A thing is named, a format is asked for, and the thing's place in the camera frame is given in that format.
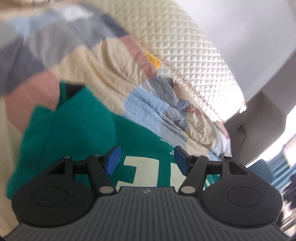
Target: metal bolt head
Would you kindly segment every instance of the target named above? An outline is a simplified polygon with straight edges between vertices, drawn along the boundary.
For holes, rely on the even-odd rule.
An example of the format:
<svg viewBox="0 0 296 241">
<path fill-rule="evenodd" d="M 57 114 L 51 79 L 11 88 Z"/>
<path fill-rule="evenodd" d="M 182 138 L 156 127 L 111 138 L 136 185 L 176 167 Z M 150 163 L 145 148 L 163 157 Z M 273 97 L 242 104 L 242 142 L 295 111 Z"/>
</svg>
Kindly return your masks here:
<svg viewBox="0 0 296 241">
<path fill-rule="evenodd" d="M 99 192 L 103 194 L 110 194 L 114 192 L 114 188 L 110 186 L 103 186 L 99 188 Z"/>
<path fill-rule="evenodd" d="M 194 187 L 192 187 L 192 186 L 184 186 L 184 187 L 181 188 L 181 192 L 186 193 L 186 194 L 194 193 L 195 190 L 196 189 Z"/>
<path fill-rule="evenodd" d="M 224 158 L 225 158 L 225 159 L 230 159 L 231 157 L 232 157 L 231 154 L 225 154 L 225 155 L 224 155 Z"/>
</svg>

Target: gray ribbed panel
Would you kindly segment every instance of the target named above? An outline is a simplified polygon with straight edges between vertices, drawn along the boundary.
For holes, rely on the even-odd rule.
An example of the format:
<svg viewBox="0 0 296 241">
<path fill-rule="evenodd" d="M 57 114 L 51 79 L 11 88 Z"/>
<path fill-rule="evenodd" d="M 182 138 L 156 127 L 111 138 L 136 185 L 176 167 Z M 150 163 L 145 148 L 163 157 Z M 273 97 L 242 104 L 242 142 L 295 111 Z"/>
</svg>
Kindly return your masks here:
<svg viewBox="0 0 296 241">
<path fill-rule="evenodd" d="M 286 241 L 275 226 L 238 229 L 221 224 L 201 209 L 195 198 L 173 188 L 123 187 L 97 200 L 72 224 L 44 229 L 20 225 L 7 241 Z"/>
</svg>

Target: mattress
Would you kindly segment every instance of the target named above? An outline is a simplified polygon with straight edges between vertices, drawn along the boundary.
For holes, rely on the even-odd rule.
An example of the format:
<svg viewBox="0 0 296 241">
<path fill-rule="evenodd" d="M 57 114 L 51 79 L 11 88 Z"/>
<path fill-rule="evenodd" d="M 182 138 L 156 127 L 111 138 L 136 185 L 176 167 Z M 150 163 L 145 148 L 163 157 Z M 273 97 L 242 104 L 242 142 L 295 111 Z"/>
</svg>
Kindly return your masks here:
<svg viewBox="0 0 296 241">
<path fill-rule="evenodd" d="M 90 0 L 163 62 L 160 75 L 187 91 L 211 120 L 229 119 L 244 103 L 242 91 L 219 52 L 172 0 Z"/>
</svg>

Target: white wall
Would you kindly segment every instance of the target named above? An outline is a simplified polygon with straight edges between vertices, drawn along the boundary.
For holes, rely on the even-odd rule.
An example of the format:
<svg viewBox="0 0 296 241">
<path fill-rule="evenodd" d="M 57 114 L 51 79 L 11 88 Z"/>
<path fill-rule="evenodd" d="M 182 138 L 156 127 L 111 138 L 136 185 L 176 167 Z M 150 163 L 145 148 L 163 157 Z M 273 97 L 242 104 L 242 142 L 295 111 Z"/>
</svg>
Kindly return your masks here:
<svg viewBox="0 0 296 241">
<path fill-rule="evenodd" d="M 296 48 L 296 23 L 287 0 L 176 1 L 214 43 L 247 100 Z"/>
</svg>

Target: quilted mattress cover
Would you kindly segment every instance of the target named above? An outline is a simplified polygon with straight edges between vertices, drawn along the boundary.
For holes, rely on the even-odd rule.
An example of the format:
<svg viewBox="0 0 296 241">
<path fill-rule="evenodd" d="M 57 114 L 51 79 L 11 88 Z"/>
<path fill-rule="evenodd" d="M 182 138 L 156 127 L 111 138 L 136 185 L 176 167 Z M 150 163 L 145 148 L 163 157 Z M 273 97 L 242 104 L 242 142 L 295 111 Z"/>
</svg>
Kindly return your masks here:
<svg viewBox="0 0 296 241">
<path fill-rule="evenodd" d="M 173 0 L 90 0 L 163 61 L 160 75 L 186 87 L 211 120 L 229 119 L 242 91 L 213 43 Z"/>
</svg>

